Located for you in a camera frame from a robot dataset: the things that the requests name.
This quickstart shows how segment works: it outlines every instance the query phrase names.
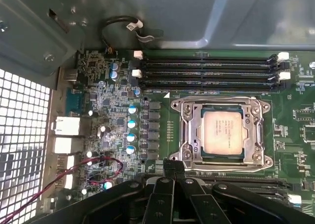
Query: black cable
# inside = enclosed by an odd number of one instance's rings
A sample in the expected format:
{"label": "black cable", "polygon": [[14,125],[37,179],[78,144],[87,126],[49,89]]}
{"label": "black cable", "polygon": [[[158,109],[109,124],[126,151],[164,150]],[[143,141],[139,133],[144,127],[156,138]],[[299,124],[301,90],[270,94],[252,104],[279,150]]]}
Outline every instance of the black cable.
{"label": "black cable", "polygon": [[113,23],[118,23],[118,22],[132,22],[137,24],[138,23],[138,18],[132,17],[132,16],[113,16],[108,19],[100,21],[99,24],[99,31],[100,31],[100,38],[103,43],[105,43],[106,47],[110,47],[110,44],[106,40],[105,36],[103,35],[103,29],[107,27],[108,25],[111,25]]}

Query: integrated circuit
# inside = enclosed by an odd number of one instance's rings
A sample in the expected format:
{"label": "integrated circuit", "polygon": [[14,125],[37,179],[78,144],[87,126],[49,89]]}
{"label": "integrated circuit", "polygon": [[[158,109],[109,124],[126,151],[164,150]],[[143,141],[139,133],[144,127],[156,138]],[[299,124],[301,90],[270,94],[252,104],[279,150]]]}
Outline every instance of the integrated circuit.
{"label": "integrated circuit", "polygon": [[150,110],[160,110],[160,102],[150,102],[149,109]]}
{"label": "integrated circuit", "polygon": [[155,153],[155,152],[148,152],[148,157],[147,157],[148,160],[158,160],[158,153]]}
{"label": "integrated circuit", "polygon": [[149,140],[158,140],[159,139],[159,133],[155,132],[155,131],[150,131],[148,139]]}
{"label": "integrated circuit", "polygon": [[148,143],[148,149],[149,150],[158,150],[158,148],[159,148],[159,142],[149,141],[149,143]]}
{"label": "integrated circuit", "polygon": [[158,130],[159,129],[159,122],[150,122],[149,129]]}
{"label": "integrated circuit", "polygon": [[160,118],[159,112],[149,112],[150,120],[158,120]]}
{"label": "integrated circuit", "polygon": [[206,111],[202,117],[202,146],[206,153],[239,155],[248,137],[239,112]]}
{"label": "integrated circuit", "polygon": [[109,99],[104,99],[103,100],[103,105],[104,106],[109,106],[110,105],[110,100]]}
{"label": "integrated circuit", "polygon": [[315,142],[315,126],[313,125],[303,126],[303,139],[305,143]]}
{"label": "integrated circuit", "polygon": [[117,119],[117,125],[118,125],[118,126],[123,126],[124,124],[125,124],[124,118],[118,118],[118,119]]}

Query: red wire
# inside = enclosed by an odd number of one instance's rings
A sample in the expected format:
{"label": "red wire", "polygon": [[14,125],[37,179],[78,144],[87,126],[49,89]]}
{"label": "red wire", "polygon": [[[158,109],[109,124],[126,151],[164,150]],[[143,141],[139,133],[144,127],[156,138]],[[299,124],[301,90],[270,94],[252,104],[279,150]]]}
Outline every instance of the red wire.
{"label": "red wire", "polygon": [[115,174],[112,176],[112,177],[109,177],[107,179],[104,179],[102,181],[90,181],[90,183],[92,185],[99,185],[99,184],[104,184],[108,181],[111,181],[113,180],[114,178],[116,178],[123,170],[123,163],[121,161],[119,161],[118,159],[115,159],[115,158],[108,158],[107,160],[112,160],[112,161],[116,161],[119,165],[120,165],[120,168],[115,172]]}
{"label": "red wire", "polygon": [[60,180],[63,176],[65,176],[65,175],[71,173],[72,171],[78,169],[81,165],[87,164],[88,162],[94,162],[94,161],[99,161],[99,160],[100,160],[100,162],[105,161],[105,160],[115,160],[116,162],[118,162],[122,166],[115,173],[115,175],[113,177],[111,177],[110,179],[113,179],[116,176],[118,176],[119,173],[123,169],[123,163],[121,161],[119,161],[118,159],[114,159],[114,158],[110,158],[110,157],[97,157],[97,158],[85,159],[85,160],[79,162],[78,164],[74,165],[73,167],[67,169],[66,171],[64,171],[60,175],[58,175],[52,182],[50,182],[48,185],[46,185],[44,189],[42,189],[38,193],[34,194],[32,196],[32,198],[29,201],[26,202],[26,204],[22,205],[18,210],[13,211],[12,213],[8,214],[7,217],[0,224],[7,224],[11,219],[13,219],[14,216],[19,214],[23,209],[25,209],[27,206],[29,206],[29,204],[31,204],[33,201],[38,199],[45,191],[47,191],[56,181]]}

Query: capacitor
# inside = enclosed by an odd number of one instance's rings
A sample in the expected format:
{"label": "capacitor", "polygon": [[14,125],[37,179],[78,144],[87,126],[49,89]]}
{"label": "capacitor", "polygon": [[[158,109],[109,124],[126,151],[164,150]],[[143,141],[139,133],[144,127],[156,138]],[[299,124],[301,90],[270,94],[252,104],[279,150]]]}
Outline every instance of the capacitor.
{"label": "capacitor", "polygon": [[140,95],[141,95],[140,89],[135,89],[133,92],[134,92],[134,95],[135,95],[136,97],[140,97]]}
{"label": "capacitor", "polygon": [[109,133],[112,131],[112,129],[110,127],[106,127],[106,126],[101,126],[100,127],[100,131],[103,133]]}
{"label": "capacitor", "polygon": [[119,79],[119,74],[116,71],[112,71],[109,75],[109,77],[113,80],[113,81],[117,81]]}
{"label": "capacitor", "polygon": [[136,148],[134,146],[129,145],[126,148],[126,153],[129,154],[129,155],[130,154],[134,154],[135,151],[136,151]]}
{"label": "capacitor", "polygon": [[108,190],[108,189],[112,188],[113,186],[114,186],[114,183],[111,182],[111,181],[107,181],[107,182],[105,182],[105,183],[103,184],[104,190]]}
{"label": "capacitor", "polygon": [[95,112],[93,110],[88,111],[88,115],[90,117],[98,117],[99,116],[98,112]]}
{"label": "capacitor", "polygon": [[103,88],[103,87],[105,86],[105,82],[104,82],[103,80],[100,80],[100,81],[98,82],[98,86],[99,86],[100,88]]}
{"label": "capacitor", "polygon": [[87,157],[88,158],[94,158],[94,157],[98,157],[98,152],[97,151],[88,151],[87,152]]}
{"label": "capacitor", "polygon": [[128,142],[133,142],[133,141],[136,140],[136,138],[137,138],[137,137],[136,137],[135,134],[131,134],[131,133],[130,133],[130,134],[127,135],[127,141],[128,141]]}
{"label": "capacitor", "polygon": [[130,121],[128,121],[127,126],[128,126],[129,129],[136,128],[137,127],[137,122],[135,122],[134,120],[130,120]]}
{"label": "capacitor", "polygon": [[92,191],[92,187],[91,186],[86,186],[84,189],[81,190],[81,193],[83,195],[86,195],[88,192]]}
{"label": "capacitor", "polygon": [[136,108],[136,106],[130,105],[128,108],[128,112],[129,112],[129,114],[133,115],[133,114],[136,114],[138,112],[138,109]]}
{"label": "capacitor", "polygon": [[119,71],[119,65],[117,63],[111,63],[109,67],[114,71]]}

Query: cable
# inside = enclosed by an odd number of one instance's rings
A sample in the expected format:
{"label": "cable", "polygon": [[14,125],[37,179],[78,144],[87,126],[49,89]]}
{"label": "cable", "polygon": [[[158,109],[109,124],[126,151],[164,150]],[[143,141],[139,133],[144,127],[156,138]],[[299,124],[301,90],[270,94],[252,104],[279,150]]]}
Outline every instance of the cable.
{"label": "cable", "polygon": [[108,41],[106,40],[105,36],[103,35],[103,29],[108,25],[111,25],[113,23],[118,23],[118,22],[131,22],[140,28],[143,26],[142,22],[138,18],[135,18],[132,16],[113,16],[113,17],[110,17],[108,19],[102,20],[99,24],[100,38],[101,38],[101,41],[106,45],[106,47],[109,48],[109,51],[108,51],[109,53],[112,50],[110,50],[111,46],[108,43]]}
{"label": "cable", "polygon": [[90,181],[90,183],[92,185],[104,184],[104,183],[106,183],[108,181],[111,181],[114,178],[116,178],[122,172],[124,165],[123,165],[123,163],[121,161],[119,161],[118,159],[115,159],[115,158],[109,158],[109,160],[116,161],[120,165],[120,168],[115,172],[115,174],[113,176],[111,176],[109,178],[106,178],[106,179],[104,179],[102,181]]}
{"label": "cable", "polygon": [[73,172],[74,170],[78,169],[81,165],[87,164],[88,162],[95,162],[95,161],[99,161],[99,162],[103,162],[105,160],[115,160],[116,162],[118,162],[122,167],[115,173],[115,175],[111,178],[115,178],[116,176],[119,175],[119,173],[122,171],[123,169],[123,163],[121,161],[119,161],[118,159],[114,159],[114,158],[110,158],[110,157],[97,157],[97,158],[90,158],[90,159],[85,159],[81,162],[79,162],[78,164],[74,165],[73,167],[67,169],[66,171],[64,171],[63,173],[61,173],[60,175],[58,175],[52,182],[50,182],[48,185],[45,186],[44,189],[42,189],[41,191],[39,191],[38,193],[34,194],[32,196],[32,198],[26,202],[26,204],[22,205],[18,210],[13,211],[12,213],[8,214],[7,217],[0,223],[0,224],[7,224],[11,219],[13,219],[14,216],[16,216],[17,214],[19,214],[23,209],[25,209],[27,206],[29,206],[33,201],[35,201],[36,199],[38,199],[45,191],[47,191],[56,181],[60,180],[63,176],[70,174],[71,172]]}

